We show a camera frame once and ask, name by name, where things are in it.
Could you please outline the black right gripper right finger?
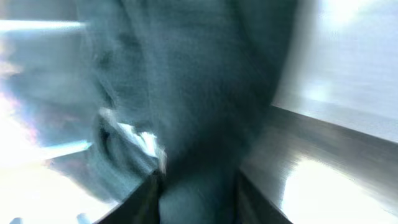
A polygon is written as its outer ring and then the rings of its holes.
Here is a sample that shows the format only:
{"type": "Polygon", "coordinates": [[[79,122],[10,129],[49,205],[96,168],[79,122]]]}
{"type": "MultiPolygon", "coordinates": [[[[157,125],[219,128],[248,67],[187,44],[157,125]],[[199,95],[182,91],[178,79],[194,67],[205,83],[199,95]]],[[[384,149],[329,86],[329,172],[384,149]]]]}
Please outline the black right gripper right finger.
{"type": "Polygon", "coordinates": [[[242,173],[236,176],[236,223],[292,224],[292,222],[242,173]]]}

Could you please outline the black garment with tape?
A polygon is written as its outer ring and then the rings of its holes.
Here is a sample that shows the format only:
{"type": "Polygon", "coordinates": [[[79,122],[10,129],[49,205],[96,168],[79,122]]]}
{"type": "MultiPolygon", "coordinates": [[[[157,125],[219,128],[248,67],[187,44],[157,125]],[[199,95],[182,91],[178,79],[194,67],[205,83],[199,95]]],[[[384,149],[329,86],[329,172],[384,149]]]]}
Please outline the black garment with tape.
{"type": "Polygon", "coordinates": [[[77,1],[100,98],[90,166],[117,200],[151,174],[160,223],[236,223],[235,179],[289,52],[297,1],[77,1]]]}

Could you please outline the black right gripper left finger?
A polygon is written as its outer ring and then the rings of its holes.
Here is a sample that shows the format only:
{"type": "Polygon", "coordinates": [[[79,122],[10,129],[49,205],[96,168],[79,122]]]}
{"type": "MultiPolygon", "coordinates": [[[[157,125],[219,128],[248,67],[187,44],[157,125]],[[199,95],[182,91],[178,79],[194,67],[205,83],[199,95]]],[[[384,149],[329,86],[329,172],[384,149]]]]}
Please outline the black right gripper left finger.
{"type": "Polygon", "coordinates": [[[155,170],[122,204],[101,218],[98,224],[159,224],[162,174],[155,170]]]}

